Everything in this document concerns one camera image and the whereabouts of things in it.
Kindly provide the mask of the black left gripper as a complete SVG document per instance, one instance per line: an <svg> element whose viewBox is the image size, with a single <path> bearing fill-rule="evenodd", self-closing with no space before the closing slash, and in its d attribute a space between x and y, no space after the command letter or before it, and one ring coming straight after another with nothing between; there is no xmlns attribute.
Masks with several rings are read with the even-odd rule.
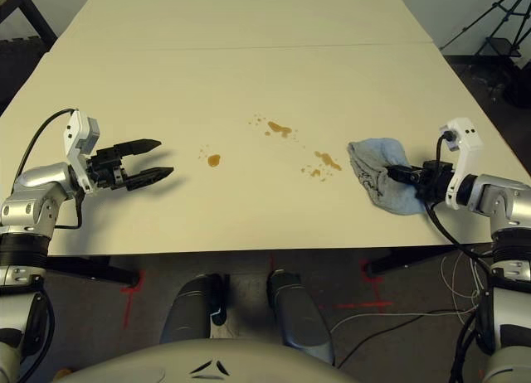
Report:
<svg viewBox="0 0 531 383"><path fill-rule="evenodd" d="M110 188L111 190L125 185L125 188L131 192L153 185L169 176L174 168L153 167L127 177L125 180L121 159L129 155L148 153L161 144L158 140L143 138L97 150L96 155L87 160L88 177L97 188Z"/></svg>

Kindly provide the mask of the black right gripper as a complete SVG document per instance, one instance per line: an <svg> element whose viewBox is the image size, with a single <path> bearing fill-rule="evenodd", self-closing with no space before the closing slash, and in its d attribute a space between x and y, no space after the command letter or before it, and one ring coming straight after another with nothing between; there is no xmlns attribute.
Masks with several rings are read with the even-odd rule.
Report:
<svg viewBox="0 0 531 383"><path fill-rule="evenodd" d="M446 197L447 187L453 178L453 165L448 162L425 161L421 167L392 165L388 176L400 183L413 185L416 198L425 202L440 202Z"/></svg>

